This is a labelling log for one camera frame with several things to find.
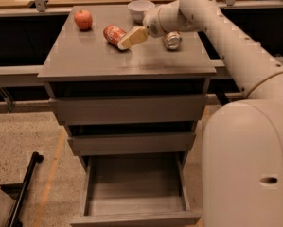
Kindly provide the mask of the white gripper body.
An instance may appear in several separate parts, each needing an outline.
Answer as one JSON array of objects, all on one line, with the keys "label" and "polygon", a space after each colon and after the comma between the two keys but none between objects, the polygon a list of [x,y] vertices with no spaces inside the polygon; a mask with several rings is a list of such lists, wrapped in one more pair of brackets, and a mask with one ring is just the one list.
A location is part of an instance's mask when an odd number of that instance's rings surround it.
[{"label": "white gripper body", "polygon": [[144,13],[143,26],[153,38],[163,37],[165,34],[160,22],[161,8],[156,7]]}]

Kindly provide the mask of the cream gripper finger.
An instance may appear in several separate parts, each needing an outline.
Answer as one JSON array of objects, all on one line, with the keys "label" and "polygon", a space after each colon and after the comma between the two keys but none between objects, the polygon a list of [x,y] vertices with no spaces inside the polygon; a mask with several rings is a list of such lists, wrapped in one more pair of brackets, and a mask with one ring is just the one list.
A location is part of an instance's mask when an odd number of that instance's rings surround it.
[{"label": "cream gripper finger", "polygon": [[126,33],[117,43],[120,50],[127,50],[134,45],[145,42],[149,37],[147,29],[143,26],[136,26]]}]

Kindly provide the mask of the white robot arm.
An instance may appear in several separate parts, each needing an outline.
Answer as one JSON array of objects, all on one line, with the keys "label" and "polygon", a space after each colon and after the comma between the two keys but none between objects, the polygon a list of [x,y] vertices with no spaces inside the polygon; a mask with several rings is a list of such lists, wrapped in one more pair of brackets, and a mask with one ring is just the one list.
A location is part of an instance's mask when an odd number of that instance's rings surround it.
[{"label": "white robot arm", "polygon": [[283,227],[283,64],[227,19],[216,0],[157,7],[118,45],[196,28],[243,94],[215,111],[203,132],[204,227]]}]

